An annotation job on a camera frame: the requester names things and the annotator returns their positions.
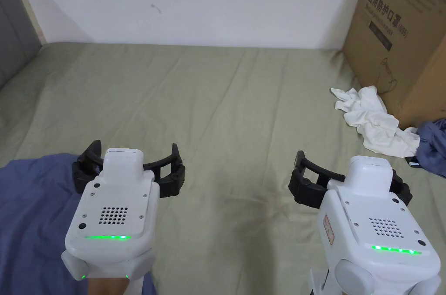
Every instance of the blue cloth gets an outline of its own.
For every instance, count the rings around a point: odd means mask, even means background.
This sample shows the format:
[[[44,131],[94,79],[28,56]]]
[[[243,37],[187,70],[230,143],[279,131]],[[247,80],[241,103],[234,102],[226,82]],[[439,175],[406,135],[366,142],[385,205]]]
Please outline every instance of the blue cloth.
[[[64,239],[78,206],[71,164],[54,154],[0,168],[0,294],[84,295],[62,262]],[[156,294],[150,274],[144,295]]]
[[[416,150],[420,165],[446,178],[446,119],[424,122],[416,133],[420,135],[420,146]]]

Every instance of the white towel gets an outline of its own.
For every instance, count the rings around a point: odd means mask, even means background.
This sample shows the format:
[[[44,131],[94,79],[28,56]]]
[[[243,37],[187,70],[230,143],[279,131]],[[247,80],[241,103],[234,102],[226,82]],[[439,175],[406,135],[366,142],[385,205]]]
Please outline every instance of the white towel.
[[[387,113],[374,86],[362,88],[359,92],[334,88],[331,92],[339,99],[334,108],[346,112],[345,121],[364,136],[367,149],[401,158],[415,155],[420,144],[420,136],[415,134],[416,128],[404,131],[398,128],[399,121]]]

